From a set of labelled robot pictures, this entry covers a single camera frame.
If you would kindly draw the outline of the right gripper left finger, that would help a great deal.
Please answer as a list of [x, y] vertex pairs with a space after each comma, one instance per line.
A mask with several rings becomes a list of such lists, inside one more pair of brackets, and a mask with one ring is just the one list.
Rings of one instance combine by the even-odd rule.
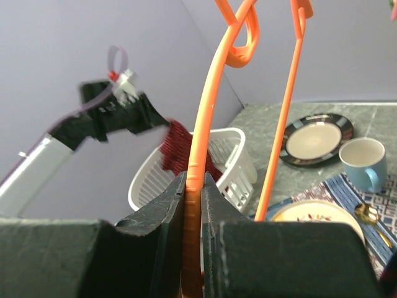
[[117, 225], [1, 220], [2, 297], [179, 297], [186, 174]]

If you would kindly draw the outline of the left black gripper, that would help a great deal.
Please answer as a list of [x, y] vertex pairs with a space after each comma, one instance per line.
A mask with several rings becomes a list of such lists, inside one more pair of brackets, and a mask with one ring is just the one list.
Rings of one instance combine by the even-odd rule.
[[88, 110], [86, 115], [91, 120], [90, 136], [100, 142], [107, 142], [107, 135], [119, 130], [138, 135], [154, 127], [170, 126], [170, 122], [153, 107], [143, 92], [139, 92], [138, 97], [125, 106], [111, 94], [103, 104]]

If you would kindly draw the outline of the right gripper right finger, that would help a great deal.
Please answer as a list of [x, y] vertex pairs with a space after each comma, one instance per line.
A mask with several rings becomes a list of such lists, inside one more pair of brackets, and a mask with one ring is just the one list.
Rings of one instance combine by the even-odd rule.
[[345, 223], [254, 222], [202, 189], [205, 297], [381, 297], [367, 250]]

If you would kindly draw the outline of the red polka dot skirt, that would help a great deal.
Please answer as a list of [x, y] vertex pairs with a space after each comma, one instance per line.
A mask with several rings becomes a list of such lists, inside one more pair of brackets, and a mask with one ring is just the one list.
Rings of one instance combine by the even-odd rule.
[[178, 121], [169, 119], [169, 130], [159, 150], [163, 155], [161, 167], [175, 176], [187, 171], [192, 144], [192, 135]]

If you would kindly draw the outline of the orange plastic hanger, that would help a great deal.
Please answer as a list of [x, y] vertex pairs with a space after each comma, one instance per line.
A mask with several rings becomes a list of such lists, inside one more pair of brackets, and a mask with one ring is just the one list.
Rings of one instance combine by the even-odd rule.
[[[217, 1], [228, 28], [214, 54], [203, 87], [195, 121], [185, 184], [184, 225], [182, 246], [181, 288], [183, 297], [202, 297], [200, 269], [201, 202], [204, 185], [207, 149], [212, 126], [216, 96], [226, 65], [242, 68], [247, 65], [256, 50], [260, 29], [255, 10], [255, 0], [244, 0], [237, 11], [228, 1]], [[277, 130], [268, 162], [267, 172], [257, 207], [255, 220], [263, 221], [267, 213], [274, 184], [283, 133], [292, 99], [295, 78], [305, 35], [306, 20], [313, 16], [309, 1], [293, 0], [290, 3], [295, 29], [296, 44], [288, 75], [285, 95], [280, 110]]]

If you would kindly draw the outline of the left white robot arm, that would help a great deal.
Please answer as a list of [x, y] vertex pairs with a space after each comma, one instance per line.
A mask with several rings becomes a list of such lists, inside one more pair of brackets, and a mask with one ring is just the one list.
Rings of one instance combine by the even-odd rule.
[[85, 139], [106, 142], [110, 133], [138, 135], [169, 122], [124, 74], [94, 99], [55, 122], [1, 181], [1, 217], [18, 218]]

